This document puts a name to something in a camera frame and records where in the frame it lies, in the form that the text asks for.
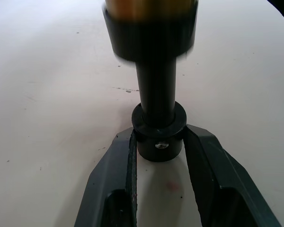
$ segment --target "black tube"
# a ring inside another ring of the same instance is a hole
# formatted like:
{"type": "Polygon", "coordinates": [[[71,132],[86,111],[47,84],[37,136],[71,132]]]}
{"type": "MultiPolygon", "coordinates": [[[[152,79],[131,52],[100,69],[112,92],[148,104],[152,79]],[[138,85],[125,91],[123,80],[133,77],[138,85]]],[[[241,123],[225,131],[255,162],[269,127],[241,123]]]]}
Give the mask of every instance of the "black tube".
{"type": "Polygon", "coordinates": [[[176,59],[136,63],[144,121],[164,128],[175,118],[176,59]]]}

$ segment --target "brass cylinder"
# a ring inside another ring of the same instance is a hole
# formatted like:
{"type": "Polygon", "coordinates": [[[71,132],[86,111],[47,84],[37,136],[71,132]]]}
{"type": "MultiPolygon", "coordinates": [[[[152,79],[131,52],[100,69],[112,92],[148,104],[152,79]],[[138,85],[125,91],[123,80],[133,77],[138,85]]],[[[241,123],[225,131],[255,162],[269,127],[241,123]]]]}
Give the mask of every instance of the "brass cylinder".
{"type": "Polygon", "coordinates": [[[171,19],[186,14],[196,0],[106,0],[111,17],[121,21],[171,19]]]}

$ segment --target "white surface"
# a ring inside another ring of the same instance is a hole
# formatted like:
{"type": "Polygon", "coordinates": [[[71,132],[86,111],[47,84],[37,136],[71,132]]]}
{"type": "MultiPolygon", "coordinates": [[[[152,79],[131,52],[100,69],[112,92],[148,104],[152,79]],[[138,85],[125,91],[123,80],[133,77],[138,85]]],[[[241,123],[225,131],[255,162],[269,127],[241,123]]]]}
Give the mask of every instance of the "white surface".
{"type": "MultiPolygon", "coordinates": [[[[0,227],[73,226],[90,172],[131,126],[139,93],[116,87],[138,89],[135,69],[113,55],[102,3],[0,1],[0,227]]],[[[177,101],[245,166],[284,227],[281,14],[265,0],[202,0],[177,101]]],[[[138,162],[139,226],[199,226],[183,154],[138,162]]]]}

